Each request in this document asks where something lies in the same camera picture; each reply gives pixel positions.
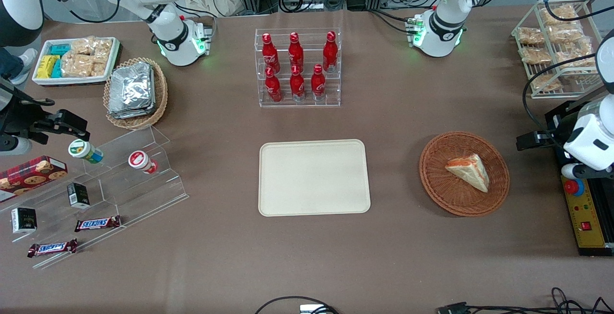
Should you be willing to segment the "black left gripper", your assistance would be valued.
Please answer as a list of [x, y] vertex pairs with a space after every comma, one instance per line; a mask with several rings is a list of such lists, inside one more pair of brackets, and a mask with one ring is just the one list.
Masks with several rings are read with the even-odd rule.
[[563, 155], [571, 155], [563, 146], [570, 139], [574, 128], [553, 128], [544, 131], [533, 131], [516, 137], [517, 151], [539, 148], [555, 148]]

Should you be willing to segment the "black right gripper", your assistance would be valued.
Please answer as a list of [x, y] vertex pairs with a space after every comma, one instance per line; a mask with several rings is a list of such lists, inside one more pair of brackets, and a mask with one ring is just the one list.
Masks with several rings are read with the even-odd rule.
[[35, 100], [22, 91], [12, 91], [10, 100], [1, 110], [1, 134], [19, 136], [22, 131], [33, 132], [47, 128], [48, 133], [64, 134], [83, 141], [90, 140], [90, 132], [79, 131], [86, 128], [87, 120], [67, 109], [59, 109], [54, 114], [44, 111], [44, 106], [53, 106], [53, 100]]

